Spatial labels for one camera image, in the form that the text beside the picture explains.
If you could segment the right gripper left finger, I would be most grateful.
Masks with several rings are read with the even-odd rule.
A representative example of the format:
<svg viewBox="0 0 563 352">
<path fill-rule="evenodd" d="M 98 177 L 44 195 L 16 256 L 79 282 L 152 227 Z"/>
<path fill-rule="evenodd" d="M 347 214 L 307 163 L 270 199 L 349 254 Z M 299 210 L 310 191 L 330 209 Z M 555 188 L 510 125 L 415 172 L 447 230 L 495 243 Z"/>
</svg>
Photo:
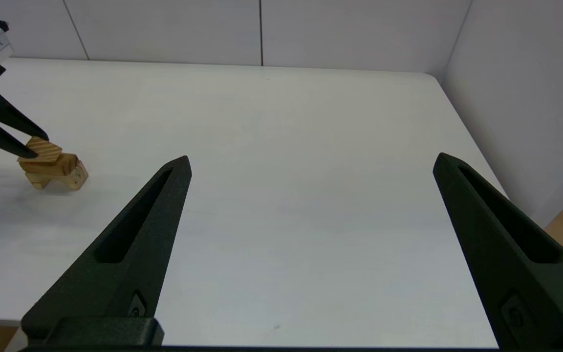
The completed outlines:
<svg viewBox="0 0 563 352">
<path fill-rule="evenodd" d="M 191 178 L 181 156 L 148 180 L 22 317 L 30 349 L 161 345 L 155 312 Z"/>
</svg>

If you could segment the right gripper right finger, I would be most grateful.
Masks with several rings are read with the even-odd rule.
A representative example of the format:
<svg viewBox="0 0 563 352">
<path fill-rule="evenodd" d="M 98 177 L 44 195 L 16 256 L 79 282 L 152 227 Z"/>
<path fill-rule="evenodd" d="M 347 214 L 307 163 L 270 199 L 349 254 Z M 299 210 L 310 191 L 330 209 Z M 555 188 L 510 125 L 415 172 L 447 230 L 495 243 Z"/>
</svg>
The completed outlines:
<svg viewBox="0 0 563 352">
<path fill-rule="evenodd" d="M 563 350 L 563 246 L 470 165 L 432 170 L 501 350 Z"/>
</svg>

